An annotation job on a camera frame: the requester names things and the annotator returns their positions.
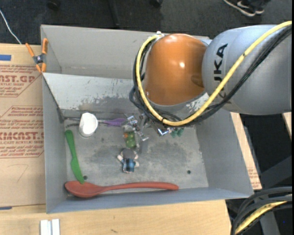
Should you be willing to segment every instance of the green spatula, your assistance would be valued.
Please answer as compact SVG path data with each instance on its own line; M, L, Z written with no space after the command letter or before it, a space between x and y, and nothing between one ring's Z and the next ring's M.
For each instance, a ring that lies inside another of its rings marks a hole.
M66 130L65 131L65 136L67 138L68 145L69 145L70 151L72 153L72 160L71 160L72 171L73 171L76 179L81 184L83 184L85 181L84 181L84 178L83 178L83 175L82 175L82 172L80 170L79 163L78 163L78 160L77 160L73 132L71 130Z

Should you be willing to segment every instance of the white wire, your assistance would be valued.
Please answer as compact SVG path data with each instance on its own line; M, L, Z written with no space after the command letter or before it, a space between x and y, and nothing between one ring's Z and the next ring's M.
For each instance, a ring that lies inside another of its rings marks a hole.
M22 43L21 43L21 41L18 39L18 37L12 32L12 30L10 29L10 26L9 26L9 24L8 24L8 22L6 21L6 19L5 19L5 16L4 16L4 14L3 14L3 12L0 10L0 14L2 15L2 17L3 17L3 20L4 20L4 22L5 22L5 24L6 24L6 26L7 26L7 28L8 28L8 30L10 31L10 33L12 34L12 36L19 42L19 44L21 45Z

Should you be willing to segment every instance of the white cup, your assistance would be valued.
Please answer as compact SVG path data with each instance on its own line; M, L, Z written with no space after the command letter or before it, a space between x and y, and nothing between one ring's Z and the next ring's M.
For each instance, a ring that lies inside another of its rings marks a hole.
M83 113L79 122L79 133L84 138L90 137L94 134L95 130L98 127L98 120L95 115L88 112Z

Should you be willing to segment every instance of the table surface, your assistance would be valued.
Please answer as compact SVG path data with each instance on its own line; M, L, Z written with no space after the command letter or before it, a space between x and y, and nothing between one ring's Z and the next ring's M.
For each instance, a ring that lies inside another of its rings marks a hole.
M0 51L13 46L0 44ZM46 214L45 205L34 205L0 211L0 235L39 234L39 223L45 219L60 219L63 235L229 235L231 227L223 200L56 214Z

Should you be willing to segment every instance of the red plastic spoon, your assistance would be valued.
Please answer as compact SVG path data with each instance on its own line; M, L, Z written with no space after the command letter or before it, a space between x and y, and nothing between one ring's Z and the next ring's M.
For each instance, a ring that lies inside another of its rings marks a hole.
M90 198L108 190L128 188L156 188L164 190L178 190L178 186L165 182L138 182L115 186L97 186L88 182L81 184L79 181L68 181L64 184L65 189L76 197Z

